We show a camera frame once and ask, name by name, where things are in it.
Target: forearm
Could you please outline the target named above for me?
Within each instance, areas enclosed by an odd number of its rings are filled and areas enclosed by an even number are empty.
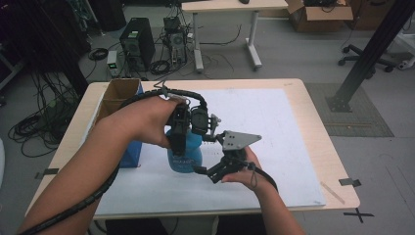
[[[304,234],[278,192],[271,184],[266,184],[261,185],[261,188],[255,191],[261,207],[266,233],[268,235]]]
[[[128,138],[122,130],[116,129],[112,119],[101,120],[78,152],[40,195],[19,231],[23,232],[69,209],[97,190],[119,163],[129,143]],[[80,225],[79,221],[90,221],[97,205],[96,203],[93,207],[73,215],[70,220],[58,223],[51,229],[57,229],[59,234],[73,232],[66,230],[65,227],[70,227],[71,221],[75,222],[75,226]]]

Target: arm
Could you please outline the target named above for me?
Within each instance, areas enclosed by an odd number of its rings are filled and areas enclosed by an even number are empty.
[[[160,97],[131,104],[93,128],[85,143],[46,187],[19,233],[79,203],[97,190],[118,165],[131,140],[168,147],[164,126],[177,102]],[[99,202],[46,229],[44,234],[84,234]]]
[[[251,148],[247,147],[245,150],[247,151],[247,161],[254,162],[256,167],[260,167]],[[253,172],[244,168],[237,173],[225,175],[222,182],[240,182],[254,191],[259,200],[267,234],[304,234],[275,188],[259,174],[256,175],[256,185],[253,187],[251,185],[252,176]]]

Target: computer tower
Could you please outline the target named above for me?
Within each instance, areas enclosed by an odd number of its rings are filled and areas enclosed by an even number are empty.
[[[119,38],[125,60],[132,71],[147,71],[156,51],[150,21],[132,18]]]
[[[186,63],[186,35],[183,29],[167,35],[171,63],[181,65]]]

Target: hand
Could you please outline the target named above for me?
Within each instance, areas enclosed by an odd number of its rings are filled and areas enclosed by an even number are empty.
[[[247,162],[253,162],[256,167],[261,168],[258,158],[253,150],[248,146],[245,147],[247,152]],[[226,174],[222,178],[222,183],[225,182],[239,182],[247,186],[247,188],[253,190],[254,192],[262,187],[263,185],[271,185],[262,175],[255,173],[252,170],[244,167],[242,170],[236,173]]]
[[[134,102],[108,118],[131,140],[169,148],[164,126],[174,108],[182,102],[178,99],[164,100],[160,97],[151,97]]]

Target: wrist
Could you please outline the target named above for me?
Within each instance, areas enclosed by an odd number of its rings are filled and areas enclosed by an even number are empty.
[[[268,182],[266,179],[258,180],[256,187],[253,188],[254,193],[257,197],[260,197],[264,194],[268,194],[271,191],[275,191],[274,186],[270,182]]]

